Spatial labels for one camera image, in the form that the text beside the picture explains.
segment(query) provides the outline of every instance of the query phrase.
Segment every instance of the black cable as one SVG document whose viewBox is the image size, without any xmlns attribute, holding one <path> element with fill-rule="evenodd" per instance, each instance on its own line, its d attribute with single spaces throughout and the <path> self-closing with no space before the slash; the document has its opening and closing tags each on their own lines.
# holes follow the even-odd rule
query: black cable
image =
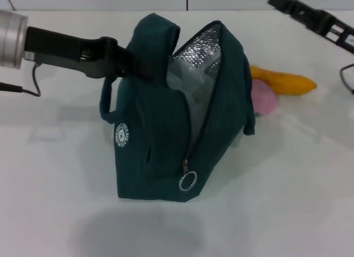
<svg viewBox="0 0 354 257">
<path fill-rule="evenodd" d="M 341 77 L 341 80 L 342 80 L 344 86 L 354 95 L 354 90 L 349 86 L 349 84 L 348 84 L 347 81 L 345 80 L 344 74 L 343 74 L 344 70 L 349 69 L 349 68 L 352 68 L 352 67 L 354 67 L 354 64 L 347 65 L 347 66 L 343 67 L 343 68 L 339 71 L 339 75 L 340 75 L 340 77 Z"/>
<path fill-rule="evenodd" d="M 36 96 L 36 97 L 40 97 L 41 96 L 40 89 L 39 89 L 39 86 L 38 86 L 38 83 L 37 83 L 37 79 L 35 78 L 35 71 L 40 65 L 41 64 L 36 63 L 33 66 L 33 69 L 32 69 L 33 84 L 34 84 L 35 88 L 37 89 L 37 93 L 34 93 L 33 91 L 30 91 L 30 90 L 22 90 L 23 93 L 27 93 L 27 94 L 30 94 L 30 95 Z"/>
</svg>

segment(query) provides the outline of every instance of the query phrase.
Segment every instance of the pink object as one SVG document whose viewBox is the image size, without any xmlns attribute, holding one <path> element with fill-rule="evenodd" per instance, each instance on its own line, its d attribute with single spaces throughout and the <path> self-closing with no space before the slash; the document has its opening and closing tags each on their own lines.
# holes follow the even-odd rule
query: pink object
<svg viewBox="0 0 354 257">
<path fill-rule="evenodd" d="M 255 114 L 262 116 L 274 110 L 278 103 L 277 95 L 259 79 L 252 79 L 251 97 Z"/>
</svg>

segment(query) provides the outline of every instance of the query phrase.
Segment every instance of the zipper pull ring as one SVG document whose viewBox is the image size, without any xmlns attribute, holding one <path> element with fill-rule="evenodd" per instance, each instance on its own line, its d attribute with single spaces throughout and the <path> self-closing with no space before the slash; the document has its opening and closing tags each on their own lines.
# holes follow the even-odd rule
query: zipper pull ring
<svg viewBox="0 0 354 257">
<path fill-rule="evenodd" d="M 194 184 L 197 182 L 197 173 L 195 171 L 188 170 L 188 160 L 187 159 L 183 160 L 182 167 L 183 167 L 183 176 L 179 180 L 178 187 L 181 191 L 186 192 L 186 191 L 189 191 L 190 189 L 192 189 Z M 193 177 L 194 177 L 193 182 L 187 188 L 183 188 L 182 183 L 188 175 L 193 175 Z"/>
</svg>

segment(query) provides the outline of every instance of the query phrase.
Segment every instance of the white table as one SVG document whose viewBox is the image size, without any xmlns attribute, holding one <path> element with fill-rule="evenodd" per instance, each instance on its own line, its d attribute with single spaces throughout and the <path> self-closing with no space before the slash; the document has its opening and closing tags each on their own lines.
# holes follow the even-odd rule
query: white table
<svg viewBox="0 0 354 257">
<path fill-rule="evenodd" d="M 35 27 L 126 46 L 148 12 L 26 14 Z M 158 14 L 181 26 L 179 46 L 219 19 L 252 64 L 318 88 L 281 97 L 258 118 L 256 135 L 229 149 L 200 197 L 123 201 L 112 127 L 98 112 L 103 81 L 43 65 L 41 98 L 0 93 L 0 256 L 353 256 L 354 96 L 338 70 L 354 56 L 274 11 Z M 0 80 L 33 90 L 32 65 L 0 68 Z"/>
</svg>

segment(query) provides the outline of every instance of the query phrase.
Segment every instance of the metal ring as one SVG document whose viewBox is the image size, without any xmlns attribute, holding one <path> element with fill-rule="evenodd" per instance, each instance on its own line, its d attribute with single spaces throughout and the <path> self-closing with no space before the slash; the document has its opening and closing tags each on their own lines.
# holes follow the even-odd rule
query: metal ring
<svg viewBox="0 0 354 257">
<path fill-rule="evenodd" d="M 193 175 L 194 175 L 194 180 L 193 180 L 193 182 L 191 183 L 191 185 L 188 186 L 188 188 L 184 189 L 184 188 L 182 187 L 182 183 L 183 183 L 184 179 L 185 179 L 188 175 L 190 175 L 190 174 L 193 174 Z M 186 192 L 186 191 L 189 191 L 190 189 L 192 189 L 192 187 L 194 186 L 194 184 L 195 184 L 196 182 L 197 182 L 197 173 L 196 173 L 195 171 L 188 171 L 188 172 L 187 172 L 185 175 L 183 175 L 183 177 L 179 180 L 178 187 L 179 187 L 179 189 L 180 189 L 181 191 Z"/>
</svg>

